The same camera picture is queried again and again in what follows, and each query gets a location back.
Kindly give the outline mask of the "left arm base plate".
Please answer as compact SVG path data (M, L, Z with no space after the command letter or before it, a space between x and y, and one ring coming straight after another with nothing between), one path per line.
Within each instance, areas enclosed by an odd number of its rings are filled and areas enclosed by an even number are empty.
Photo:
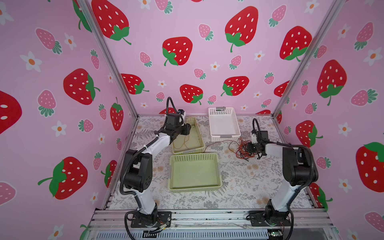
M166 225L169 227L172 222L172 212L153 212L151 215L144 215L140 212L134 213L131 220L131 228L159 228Z

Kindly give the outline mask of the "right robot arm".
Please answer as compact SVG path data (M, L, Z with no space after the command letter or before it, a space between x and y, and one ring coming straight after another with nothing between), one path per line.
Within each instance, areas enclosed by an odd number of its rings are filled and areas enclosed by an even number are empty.
M250 211L246 219L253 226L275 226L280 223L293 223L287 217L292 212L291 204L301 190L316 182L319 175L311 150L304 145L275 143L269 140L268 132L260 129L256 118L252 122L252 141L247 151L256 154L258 159L272 156L282 159L284 180L277 194L268 201L264 211Z

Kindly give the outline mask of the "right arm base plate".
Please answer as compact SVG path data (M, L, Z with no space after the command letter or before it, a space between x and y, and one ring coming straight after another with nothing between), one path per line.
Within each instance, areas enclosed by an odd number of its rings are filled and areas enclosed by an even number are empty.
M289 212L249 211L246 220L250 221L253 227L289 227L291 221L288 215Z

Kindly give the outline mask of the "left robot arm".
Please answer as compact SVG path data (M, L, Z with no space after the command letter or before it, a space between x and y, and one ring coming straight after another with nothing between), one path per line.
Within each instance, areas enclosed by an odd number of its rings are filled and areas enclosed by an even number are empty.
M184 110L169 112L175 108L172 98L167 98L166 118L163 126L155 131L155 138L139 150L127 150L120 173L119 193L133 195L140 214L146 217L157 215L157 204L148 188L153 178L153 160L165 148L170 146L179 135L187 136L191 125L185 121Z

